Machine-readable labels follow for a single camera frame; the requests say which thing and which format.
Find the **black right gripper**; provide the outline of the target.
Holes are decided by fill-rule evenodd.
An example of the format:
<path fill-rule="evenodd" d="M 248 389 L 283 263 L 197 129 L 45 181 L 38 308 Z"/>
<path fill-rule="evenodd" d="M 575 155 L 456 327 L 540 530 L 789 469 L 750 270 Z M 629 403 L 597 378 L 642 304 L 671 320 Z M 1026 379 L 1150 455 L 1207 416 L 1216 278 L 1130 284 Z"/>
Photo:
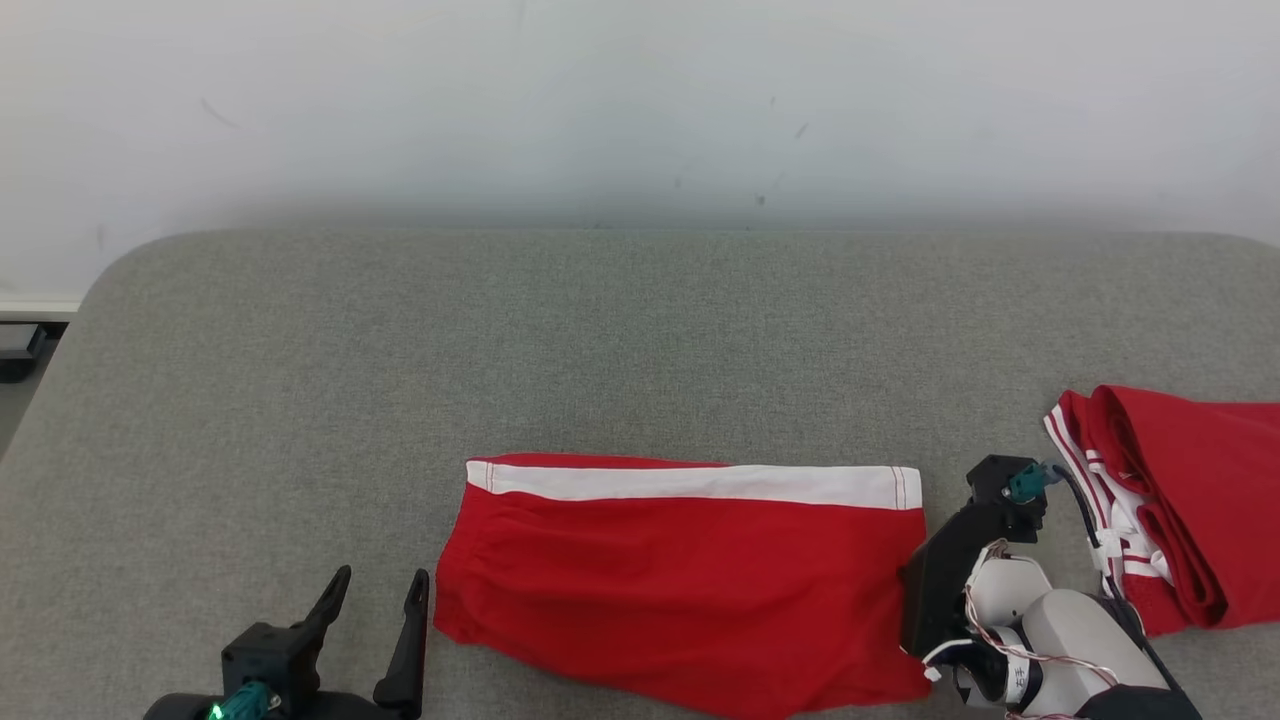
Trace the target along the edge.
<path fill-rule="evenodd" d="M 1046 503 L 966 503 L 915 552 L 899 577 L 905 591 L 900 646 L 914 659 L 969 637 L 964 587 L 984 547 L 1034 544 Z"/>

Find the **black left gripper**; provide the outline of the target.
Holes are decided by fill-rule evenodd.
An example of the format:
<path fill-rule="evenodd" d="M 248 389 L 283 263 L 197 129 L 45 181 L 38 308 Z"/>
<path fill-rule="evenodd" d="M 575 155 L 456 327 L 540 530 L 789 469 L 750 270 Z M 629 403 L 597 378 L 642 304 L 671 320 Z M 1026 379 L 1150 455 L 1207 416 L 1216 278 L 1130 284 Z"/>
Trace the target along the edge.
<path fill-rule="evenodd" d="M 351 565 L 337 569 L 325 589 L 300 621 L 307 642 L 323 643 L 339 618 L 352 579 Z M 268 688 L 241 688 L 225 696 L 165 694 L 143 714 L 145 719 L 402 719 L 420 717 L 430 618 L 431 578 L 417 569 L 404 597 L 404 621 L 385 676 L 371 697 L 321 691 L 301 710 L 285 711 Z"/>

